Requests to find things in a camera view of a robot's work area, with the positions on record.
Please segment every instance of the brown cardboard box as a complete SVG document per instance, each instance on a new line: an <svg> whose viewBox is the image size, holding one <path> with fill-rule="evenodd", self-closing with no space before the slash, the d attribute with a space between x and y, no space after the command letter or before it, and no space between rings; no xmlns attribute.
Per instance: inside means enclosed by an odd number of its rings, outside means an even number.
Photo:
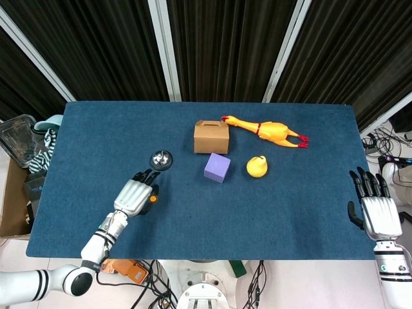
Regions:
<svg viewBox="0 0 412 309"><path fill-rule="evenodd" d="M28 198L23 189L27 175L26 169L10 160L3 192L3 207L0 207L0 239L29 238L30 227L26 223Z"/></svg>
<svg viewBox="0 0 412 309"><path fill-rule="evenodd" d="M195 153L225 155L229 151L229 126L224 121L197 121L193 138Z"/></svg>

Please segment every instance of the green object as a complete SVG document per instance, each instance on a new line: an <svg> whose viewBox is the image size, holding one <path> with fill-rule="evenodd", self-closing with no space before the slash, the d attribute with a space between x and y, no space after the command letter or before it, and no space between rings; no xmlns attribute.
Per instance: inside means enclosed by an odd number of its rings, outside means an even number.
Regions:
<svg viewBox="0 0 412 309"><path fill-rule="evenodd" d="M230 259L229 263L236 278L239 278L246 274L246 268L243 266L242 261L240 261L239 259Z"/></svg>

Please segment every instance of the rubber chicken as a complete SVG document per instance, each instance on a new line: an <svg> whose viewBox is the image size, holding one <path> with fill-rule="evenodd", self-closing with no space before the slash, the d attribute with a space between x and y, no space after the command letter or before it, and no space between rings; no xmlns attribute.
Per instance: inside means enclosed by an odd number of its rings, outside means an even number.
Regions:
<svg viewBox="0 0 412 309"><path fill-rule="evenodd" d="M269 121L269 122L262 122L260 124L257 124L255 122L243 121L233 116L223 116L221 119L227 124L230 124L236 127L242 127L243 129L256 133L263 140L269 140L279 146L295 147L295 148L307 148L308 147L309 138L307 136L297 134L293 132L292 130L289 130L289 128L286 125L281 124L279 122ZM303 143L293 144L289 142L286 139L288 135L296 136L300 138L303 141Z"/></svg>

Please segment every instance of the blue felt tabletop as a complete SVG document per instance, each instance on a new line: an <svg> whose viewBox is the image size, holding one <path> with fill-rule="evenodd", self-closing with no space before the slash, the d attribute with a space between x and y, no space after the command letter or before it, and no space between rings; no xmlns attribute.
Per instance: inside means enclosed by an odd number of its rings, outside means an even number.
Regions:
<svg viewBox="0 0 412 309"><path fill-rule="evenodd" d="M229 171L214 182L203 176L209 155L193 153L193 131L196 121L223 115L282 122L309 136L309 148L230 127ZM367 169L351 107L114 101L67 104L27 254L79 258L126 181L161 149L174 163L156 179L159 202L129 220L111 257L373 258L373 243L347 215L356 201L348 172ZM257 155L268 161L259 179L245 168Z"/></svg>

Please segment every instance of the chicken's red feet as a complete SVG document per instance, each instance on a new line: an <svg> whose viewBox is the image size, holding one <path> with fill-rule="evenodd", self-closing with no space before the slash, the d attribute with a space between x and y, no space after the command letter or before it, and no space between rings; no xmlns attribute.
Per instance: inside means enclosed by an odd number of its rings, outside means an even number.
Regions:
<svg viewBox="0 0 412 309"><path fill-rule="evenodd" d="M308 143L300 143L299 145L297 145L298 148L307 148L308 147Z"/></svg>
<svg viewBox="0 0 412 309"><path fill-rule="evenodd" d="M309 141L309 138L308 138L307 136L299 135L298 137L299 137L302 141L304 141L304 142L308 142L308 141Z"/></svg>

